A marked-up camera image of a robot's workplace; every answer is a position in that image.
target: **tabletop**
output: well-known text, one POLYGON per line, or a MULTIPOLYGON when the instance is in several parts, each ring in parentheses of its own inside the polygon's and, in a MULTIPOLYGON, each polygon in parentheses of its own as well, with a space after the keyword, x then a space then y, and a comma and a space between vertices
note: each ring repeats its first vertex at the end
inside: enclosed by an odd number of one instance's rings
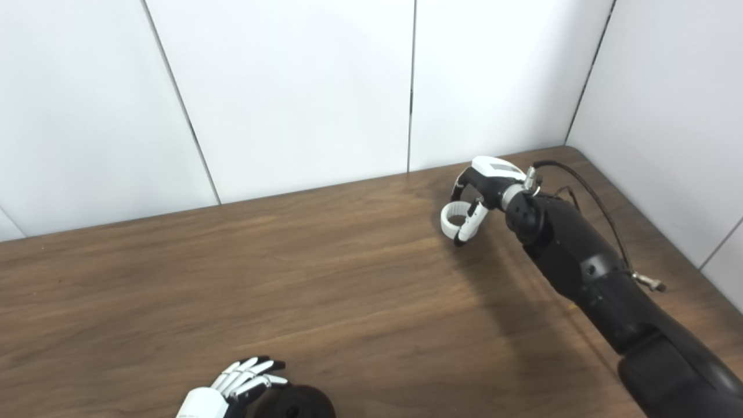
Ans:
MULTIPOLYGON (((654 300, 743 376, 741 315, 579 152, 654 300)), ((0 243, 0 416, 174 417, 238 358, 339 417, 641 417, 619 359, 492 213, 456 248, 448 167, 0 243)), ((551 167, 543 187, 572 184, 551 167)))

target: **black joint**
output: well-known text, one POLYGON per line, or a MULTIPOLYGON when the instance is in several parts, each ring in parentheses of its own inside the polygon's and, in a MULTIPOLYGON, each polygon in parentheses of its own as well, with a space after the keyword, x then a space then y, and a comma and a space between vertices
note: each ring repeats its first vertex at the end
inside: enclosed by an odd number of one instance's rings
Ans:
POLYGON ((472 215, 475 214, 475 209, 477 209, 478 203, 479 202, 478 202, 477 199, 475 199, 475 200, 472 201, 472 204, 470 205, 470 208, 467 209, 467 216, 472 216, 472 215))
POLYGON ((462 241, 461 239, 459 239, 459 232, 454 236, 454 245, 461 247, 466 243, 467 241, 462 241))

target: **cable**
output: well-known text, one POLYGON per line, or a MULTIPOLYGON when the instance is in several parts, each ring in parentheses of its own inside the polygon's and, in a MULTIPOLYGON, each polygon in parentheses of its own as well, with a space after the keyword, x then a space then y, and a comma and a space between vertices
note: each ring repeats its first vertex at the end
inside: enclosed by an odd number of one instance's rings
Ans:
POLYGON ((565 190, 568 191, 568 194, 573 199, 573 206, 575 206, 575 210, 577 210, 578 213, 581 213, 580 212, 580 206, 578 205, 578 198, 575 196, 575 192, 573 191, 573 188, 572 187, 570 187, 570 186, 562 186, 561 188, 557 189, 557 192, 555 192, 555 194, 553 196, 559 197, 559 194, 562 193, 565 190))
POLYGON ((632 273, 634 273, 635 269, 632 268, 632 261, 630 261, 629 259, 629 253, 627 252, 627 248, 624 245, 622 236, 619 234, 617 225, 614 223, 614 218, 612 218, 611 215, 609 214, 609 211, 606 210, 606 206, 604 206, 603 202, 601 202, 601 199, 596 194, 596 192, 594 192, 594 189, 591 187, 591 185, 588 184, 588 182, 584 180, 583 177, 581 177, 577 171, 555 160, 535 161, 531 166, 534 167, 535 170, 539 169, 540 167, 544 167, 544 166, 553 166, 553 167, 561 168, 564 171, 567 171, 568 173, 570 173, 570 175, 573 176, 585 188, 585 191, 587 191, 588 194, 591 195, 593 200, 596 202, 596 205, 599 207, 599 209, 601 209, 601 213, 603 213, 604 217, 606 218, 606 221, 609 223, 609 227, 611 227, 611 232, 614 233, 614 238, 617 239, 617 244, 619 245, 619 251, 622 253, 622 258, 624 259, 624 263, 627 265, 627 268, 632 273))

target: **robotic arm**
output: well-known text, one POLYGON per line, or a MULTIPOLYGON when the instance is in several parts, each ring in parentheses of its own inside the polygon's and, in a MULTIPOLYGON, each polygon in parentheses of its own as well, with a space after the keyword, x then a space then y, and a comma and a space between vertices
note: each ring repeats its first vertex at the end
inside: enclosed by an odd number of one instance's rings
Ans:
POLYGON ((441 212, 442 230, 462 246, 490 210, 504 212, 506 225, 547 281, 623 356, 621 381, 648 417, 743 417, 743 382, 637 285, 663 291, 662 283, 632 271, 628 258, 575 206, 540 193, 539 181, 533 190, 536 170, 544 165, 561 167, 587 185, 556 161, 534 163, 524 174, 508 161, 480 156, 458 177, 452 202, 441 212), (481 194, 471 204, 460 200, 468 185, 481 194), (466 216, 461 227, 449 221, 454 215, 466 216))

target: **robotic hand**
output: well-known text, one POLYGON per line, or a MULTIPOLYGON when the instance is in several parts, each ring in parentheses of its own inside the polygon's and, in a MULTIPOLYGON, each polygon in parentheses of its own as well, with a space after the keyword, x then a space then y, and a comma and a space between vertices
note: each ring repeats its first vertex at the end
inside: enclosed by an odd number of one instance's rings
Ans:
POLYGON ((264 374, 284 367, 284 362, 270 360, 267 356, 235 361, 210 387, 191 390, 176 418, 242 417, 245 408, 268 388, 289 385, 283 377, 264 374))
POLYGON ((663 311, 638 284, 662 283, 632 269, 614 221, 590 185, 557 161, 537 161, 524 174, 508 161, 476 157, 457 178, 441 230, 462 246, 490 210, 505 213, 507 227, 557 293, 575 303, 617 354, 619 377, 648 417, 743 417, 743 382, 688 329, 663 311), (536 170, 559 167, 591 194, 619 244, 621 256, 575 205, 540 193, 536 170), (472 185, 481 194, 461 202, 472 185), (466 216, 461 227, 451 216, 466 216))

